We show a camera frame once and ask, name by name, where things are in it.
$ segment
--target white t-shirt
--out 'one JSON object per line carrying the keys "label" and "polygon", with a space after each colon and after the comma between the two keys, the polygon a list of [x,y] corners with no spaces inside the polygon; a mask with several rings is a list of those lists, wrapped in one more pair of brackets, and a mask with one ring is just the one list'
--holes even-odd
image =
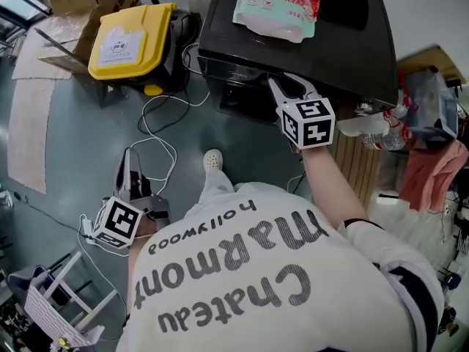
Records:
{"label": "white t-shirt", "polygon": [[435,271],[377,225],[345,225],[291,194],[217,198],[141,250],[117,350],[429,351]]}

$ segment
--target plastic bottle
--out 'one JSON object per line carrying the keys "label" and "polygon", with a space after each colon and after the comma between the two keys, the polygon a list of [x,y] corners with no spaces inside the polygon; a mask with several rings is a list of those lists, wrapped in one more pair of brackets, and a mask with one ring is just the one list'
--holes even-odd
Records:
{"label": "plastic bottle", "polygon": [[401,150],[412,135],[406,125],[403,125],[397,119],[393,121],[395,124],[391,126],[389,133],[385,136],[382,134],[364,135],[362,140],[363,145],[372,150]]}

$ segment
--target yellow lid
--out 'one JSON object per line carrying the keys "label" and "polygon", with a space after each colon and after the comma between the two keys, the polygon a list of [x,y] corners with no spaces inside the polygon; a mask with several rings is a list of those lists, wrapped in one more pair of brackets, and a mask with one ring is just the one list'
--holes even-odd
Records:
{"label": "yellow lid", "polygon": [[101,17],[89,58],[96,79],[137,77],[161,62],[171,14],[176,4],[142,5]]}

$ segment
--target white wall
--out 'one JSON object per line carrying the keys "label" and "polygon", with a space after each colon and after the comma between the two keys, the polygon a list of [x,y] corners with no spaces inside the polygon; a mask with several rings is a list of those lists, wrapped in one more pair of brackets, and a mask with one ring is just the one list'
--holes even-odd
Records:
{"label": "white wall", "polygon": [[397,59],[440,45],[469,78],[469,0],[384,0]]}

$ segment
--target white shoe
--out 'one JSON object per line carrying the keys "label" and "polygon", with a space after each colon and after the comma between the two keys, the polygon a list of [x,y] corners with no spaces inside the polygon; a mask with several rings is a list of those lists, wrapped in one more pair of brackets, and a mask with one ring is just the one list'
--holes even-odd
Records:
{"label": "white shoe", "polygon": [[223,156],[220,150],[211,149],[208,150],[204,155],[204,169],[207,172],[209,169],[222,169],[223,168]]}

